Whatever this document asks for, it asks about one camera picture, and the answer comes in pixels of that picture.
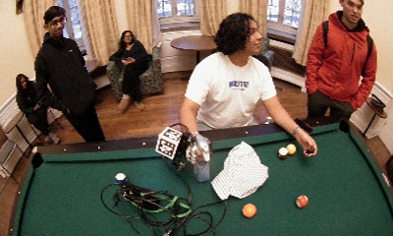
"green armchair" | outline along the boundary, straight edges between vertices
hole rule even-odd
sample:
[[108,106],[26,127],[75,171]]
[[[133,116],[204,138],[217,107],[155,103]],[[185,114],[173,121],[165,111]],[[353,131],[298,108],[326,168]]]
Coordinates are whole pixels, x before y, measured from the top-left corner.
[[274,64],[274,52],[269,50],[270,46],[270,39],[268,37],[262,38],[262,44],[261,44],[261,53],[258,55],[262,55],[266,57],[269,61],[269,69],[272,69]]
[[[117,100],[121,99],[121,79],[123,79],[123,64],[110,61],[107,72]],[[147,71],[140,75],[140,88],[143,95],[152,95],[163,92],[164,85],[161,79],[161,63],[160,63],[160,47],[153,47],[152,61]]]

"striped cloth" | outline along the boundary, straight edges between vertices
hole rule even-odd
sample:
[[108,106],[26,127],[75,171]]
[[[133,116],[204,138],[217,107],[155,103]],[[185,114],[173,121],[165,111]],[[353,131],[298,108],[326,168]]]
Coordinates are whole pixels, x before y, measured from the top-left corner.
[[233,196],[247,198],[264,185],[269,171],[253,148],[241,142],[225,158],[224,169],[211,182],[221,200]]

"t-shirt logo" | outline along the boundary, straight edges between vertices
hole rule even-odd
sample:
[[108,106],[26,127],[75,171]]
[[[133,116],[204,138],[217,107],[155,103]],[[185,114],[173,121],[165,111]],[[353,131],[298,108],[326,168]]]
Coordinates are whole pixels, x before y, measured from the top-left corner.
[[228,83],[228,87],[237,90],[244,90],[249,87],[249,82],[232,81]]

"hand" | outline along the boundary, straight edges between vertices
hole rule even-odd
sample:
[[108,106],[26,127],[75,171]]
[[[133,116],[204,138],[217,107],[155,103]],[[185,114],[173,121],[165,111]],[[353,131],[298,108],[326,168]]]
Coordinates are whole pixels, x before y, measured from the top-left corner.
[[309,157],[314,156],[318,151],[316,141],[301,128],[298,129],[298,132],[296,133],[294,138],[302,145],[305,156],[309,156]]
[[187,159],[192,164],[204,164],[209,161],[209,139],[200,134],[192,137]]

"seated woman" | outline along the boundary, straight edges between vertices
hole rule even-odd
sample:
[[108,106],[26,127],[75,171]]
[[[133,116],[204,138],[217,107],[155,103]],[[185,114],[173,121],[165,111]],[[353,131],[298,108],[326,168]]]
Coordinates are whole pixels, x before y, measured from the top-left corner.
[[117,106],[121,112],[127,109],[131,101],[133,101],[139,110],[144,109],[139,76],[148,69],[148,57],[149,55],[141,42],[135,39],[132,31],[125,30],[120,36],[119,50],[110,57],[111,61],[116,61],[124,65],[121,80],[123,97]]
[[42,105],[39,99],[38,85],[30,81],[24,74],[16,76],[16,102],[19,109],[24,112],[30,123],[44,134],[44,141],[59,144],[60,139],[50,130],[47,120],[47,107]]

